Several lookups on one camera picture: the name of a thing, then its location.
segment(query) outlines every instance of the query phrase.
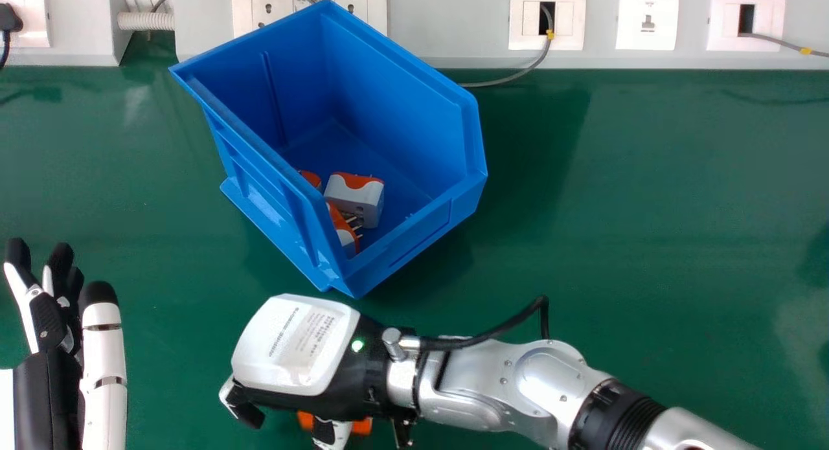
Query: orange object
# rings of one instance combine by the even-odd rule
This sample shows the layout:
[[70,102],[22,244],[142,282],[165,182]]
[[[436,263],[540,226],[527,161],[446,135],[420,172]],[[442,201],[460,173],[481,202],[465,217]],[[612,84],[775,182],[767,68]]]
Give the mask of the orange object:
[[[308,412],[298,411],[297,418],[299,419],[299,426],[305,432],[313,431],[313,414]],[[362,421],[355,421],[352,427],[352,433],[356,435],[371,435],[371,418],[365,418]]]
[[302,178],[308,180],[308,182],[317,189],[317,191],[323,190],[323,181],[319,179],[319,175],[314,172],[306,172],[305,170],[299,170],[299,175],[302,175]]
[[359,188],[362,188],[373,181],[380,183],[381,185],[385,184],[382,179],[375,178],[373,176],[354,175],[346,172],[334,172],[332,175],[340,175],[343,178],[343,181],[346,182],[346,186],[352,190],[359,190]]
[[346,218],[343,217],[343,214],[340,214],[337,207],[330,202],[326,202],[326,205],[328,205],[328,213],[331,214],[331,220],[334,221],[334,229],[337,229],[337,231],[346,231],[352,235],[354,240],[354,253],[356,254],[360,252],[360,237],[358,237],[358,234],[356,234],[352,226],[346,222]]

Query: green table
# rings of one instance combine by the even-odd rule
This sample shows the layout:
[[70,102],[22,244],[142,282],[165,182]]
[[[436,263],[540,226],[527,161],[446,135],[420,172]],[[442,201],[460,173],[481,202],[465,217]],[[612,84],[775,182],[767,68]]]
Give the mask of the green table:
[[[39,262],[68,241],[116,287],[128,448],[308,448],[292,415],[254,432],[217,399],[264,300],[318,293],[220,193],[174,61],[169,40],[135,38],[121,69],[0,73],[0,237]],[[475,94],[479,211],[366,299],[321,296],[437,335],[546,293],[554,337],[593,367],[763,447],[829,447],[828,72],[543,71]],[[12,367],[27,350],[9,296],[0,323]],[[534,448],[430,423],[415,438]],[[381,423],[355,448],[391,446]]]

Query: storage bin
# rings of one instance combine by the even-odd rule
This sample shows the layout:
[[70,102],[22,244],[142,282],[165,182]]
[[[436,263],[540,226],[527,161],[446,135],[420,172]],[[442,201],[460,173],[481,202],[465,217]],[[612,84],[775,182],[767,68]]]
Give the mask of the storage bin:
[[[170,71],[204,108],[221,190],[321,291],[362,297],[477,207],[474,97],[332,1]],[[380,226],[353,258],[298,170],[385,182]]]

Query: white flexible conduit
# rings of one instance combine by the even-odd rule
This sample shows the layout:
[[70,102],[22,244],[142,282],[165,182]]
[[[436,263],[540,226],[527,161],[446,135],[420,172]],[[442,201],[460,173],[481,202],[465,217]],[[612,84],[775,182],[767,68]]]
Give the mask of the white flexible conduit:
[[118,13],[118,28],[125,31],[174,31],[171,13]]

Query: orange and white plug adapter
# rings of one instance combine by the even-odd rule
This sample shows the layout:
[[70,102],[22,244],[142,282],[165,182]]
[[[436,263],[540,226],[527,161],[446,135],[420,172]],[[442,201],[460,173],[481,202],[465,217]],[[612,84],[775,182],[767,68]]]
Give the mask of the orange and white plug adapter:
[[326,202],[325,205],[328,206],[328,213],[331,214],[331,220],[334,221],[334,229],[337,231],[337,236],[340,237],[341,246],[346,250],[346,256],[353,258],[356,253],[360,252],[360,236],[354,232],[343,214],[340,214],[340,211],[332,203]]
[[317,191],[323,190],[323,181],[322,179],[319,179],[319,175],[314,172],[306,172],[305,170],[297,170],[297,172],[299,172],[299,175],[302,175],[302,178],[307,179],[311,186],[316,188]]
[[367,229],[376,229],[383,212],[382,179],[335,172],[323,194],[340,211],[355,215]]

